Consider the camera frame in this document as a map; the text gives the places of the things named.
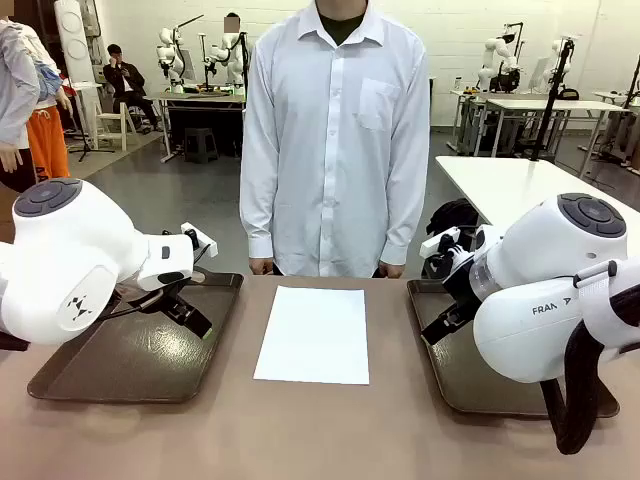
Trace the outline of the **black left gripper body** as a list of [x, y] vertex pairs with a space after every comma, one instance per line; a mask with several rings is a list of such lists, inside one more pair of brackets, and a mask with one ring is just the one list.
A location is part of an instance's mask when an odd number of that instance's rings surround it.
[[144, 313], [152, 314], [160, 311], [160, 300], [164, 296], [179, 296], [181, 291], [189, 285], [192, 285], [191, 279], [178, 281], [169, 285], [165, 285], [153, 292], [146, 292], [140, 288], [133, 286], [118, 285], [115, 294], [120, 301], [117, 313]]

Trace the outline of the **white A4 paper sheet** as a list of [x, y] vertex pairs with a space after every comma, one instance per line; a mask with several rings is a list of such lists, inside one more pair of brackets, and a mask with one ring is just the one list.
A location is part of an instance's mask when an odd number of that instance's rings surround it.
[[254, 378], [367, 385], [365, 293], [278, 287]]

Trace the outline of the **person's right forearm white sleeve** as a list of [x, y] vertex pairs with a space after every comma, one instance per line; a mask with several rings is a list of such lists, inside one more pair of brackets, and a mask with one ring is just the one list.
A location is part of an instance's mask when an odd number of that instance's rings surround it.
[[248, 238], [249, 258], [272, 259], [271, 224], [276, 194], [276, 176], [253, 168], [242, 168], [240, 218]]

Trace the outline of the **person's left forearm white sleeve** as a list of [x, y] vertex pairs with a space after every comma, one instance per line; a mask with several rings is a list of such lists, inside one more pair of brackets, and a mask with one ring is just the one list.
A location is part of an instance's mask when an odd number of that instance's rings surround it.
[[380, 261], [404, 266], [407, 252], [422, 216], [426, 170], [403, 173], [390, 179], [387, 188], [388, 226]]

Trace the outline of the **black backpack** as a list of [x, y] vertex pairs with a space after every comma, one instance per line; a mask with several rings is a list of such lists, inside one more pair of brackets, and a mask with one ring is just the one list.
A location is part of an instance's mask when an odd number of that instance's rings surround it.
[[478, 211], [466, 198], [460, 198], [444, 203], [433, 213], [426, 233], [436, 236], [453, 227], [476, 226], [478, 220]]

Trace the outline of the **large white table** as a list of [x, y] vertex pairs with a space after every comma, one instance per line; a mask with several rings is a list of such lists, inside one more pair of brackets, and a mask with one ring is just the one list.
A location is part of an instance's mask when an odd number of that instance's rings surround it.
[[535, 205], [563, 193], [587, 193], [623, 216], [632, 247], [640, 246], [640, 212], [555, 165], [518, 158], [438, 156], [436, 163], [493, 225], [509, 226]]

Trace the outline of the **black plastic stool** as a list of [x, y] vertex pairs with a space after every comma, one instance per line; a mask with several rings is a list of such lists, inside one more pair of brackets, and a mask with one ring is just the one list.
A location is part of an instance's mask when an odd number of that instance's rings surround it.
[[184, 133], [185, 161], [208, 164], [219, 158], [213, 132], [209, 128], [186, 128]]

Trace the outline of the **black tripod stand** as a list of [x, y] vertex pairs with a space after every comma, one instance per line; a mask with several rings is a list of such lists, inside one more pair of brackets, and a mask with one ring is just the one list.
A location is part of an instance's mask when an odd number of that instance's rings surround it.
[[70, 153], [80, 153], [79, 162], [83, 162], [89, 153], [114, 153], [114, 150], [101, 149], [98, 138], [97, 110], [100, 107], [100, 89], [102, 85], [96, 82], [71, 82], [70, 98], [75, 102], [79, 123], [78, 128], [82, 139], [82, 147], [71, 149]]

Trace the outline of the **white folding chair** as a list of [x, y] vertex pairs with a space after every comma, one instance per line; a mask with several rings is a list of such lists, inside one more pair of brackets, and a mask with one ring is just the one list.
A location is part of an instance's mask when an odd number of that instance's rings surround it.
[[123, 152], [127, 152], [129, 142], [138, 141], [138, 134], [127, 105], [120, 103], [118, 113], [102, 110], [99, 103], [94, 104], [92, 141], [95, 150], [102, 143], [118, 143]]

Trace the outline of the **person in white shirt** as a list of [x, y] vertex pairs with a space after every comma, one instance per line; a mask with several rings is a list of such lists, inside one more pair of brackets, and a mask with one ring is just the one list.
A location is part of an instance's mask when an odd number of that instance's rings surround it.
[[272, 274], [379, 277], [387, 188], [428, 170], [421, 39], [370, 0], [312, 0], [256, 42], [242, 168], [276, 176]]

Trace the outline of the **small white background table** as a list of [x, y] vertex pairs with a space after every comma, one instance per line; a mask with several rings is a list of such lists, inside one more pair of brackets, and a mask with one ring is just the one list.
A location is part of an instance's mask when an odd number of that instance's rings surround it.
[[486, 135], [495, 129], [498, 120], [498, 112], [487, 111], [486, 102], [497, 98], [498, 94], [475, 89], [451, 90], [450, 93], [457, 101], [452, 137], [447, 146], [459, 156], [478, 156], [488, 148], [483, 142], [488, 141]]

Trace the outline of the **mannequin in orange trousers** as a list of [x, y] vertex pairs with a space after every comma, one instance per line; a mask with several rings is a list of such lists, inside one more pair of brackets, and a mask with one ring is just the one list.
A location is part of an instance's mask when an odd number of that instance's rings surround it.
[[21, 39], [36, 67], [40, 95], [27, 123], [29, 148], [38, 182], [70, 176], [64, 129], [58, 106], [73, 114], [71, 101], [63, 88], [63, 79], [55, 61], [36, 31], [20, 24]]

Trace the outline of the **grey robot work table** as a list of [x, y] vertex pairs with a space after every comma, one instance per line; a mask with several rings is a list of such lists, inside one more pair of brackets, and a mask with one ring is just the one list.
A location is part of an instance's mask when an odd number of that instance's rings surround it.
[[188, 137], [195, 129], [207, 130], [213, 136], [215, 154], [237, 158], [242, 146], [242, 127], [246, 110], [243, 95], [228, 92], [152, 93], [147, 96], [158, 104], [159, 119], [163, 127], [163, 142], [166, 153], [160, 158], [162, 164], [187, 154], [191, 142]]

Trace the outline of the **seated man in black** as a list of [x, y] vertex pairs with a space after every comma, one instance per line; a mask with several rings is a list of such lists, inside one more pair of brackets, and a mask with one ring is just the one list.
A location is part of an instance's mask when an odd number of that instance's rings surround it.
[[107, 52], [109, 54], [109, 62], [103, 67], [103, 74], [114, 90], [113, 112], [119, 114], [122, 103], [125, 103], [128, 107], [137, 107], [144, 113], [151, 127], [159, 131], [160, 127], [158, 126], [153, 102], [146, 99], [144, 77], [133, 64], [124, 61], [122, 49], [119, 45], [110, 44], [107, 47]]

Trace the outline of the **thin metal stand pole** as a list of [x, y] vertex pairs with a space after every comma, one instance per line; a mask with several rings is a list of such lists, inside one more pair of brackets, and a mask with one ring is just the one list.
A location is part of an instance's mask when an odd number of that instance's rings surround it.
[[200, 48], [201, 48], [201, 57], [202, 57], [202, 66], [204, 71], [204, 87], [201, 89], [204, 92], [209, 91], [209, 57], [207, 56], [206, 49], [206, 34], [198, 33]]

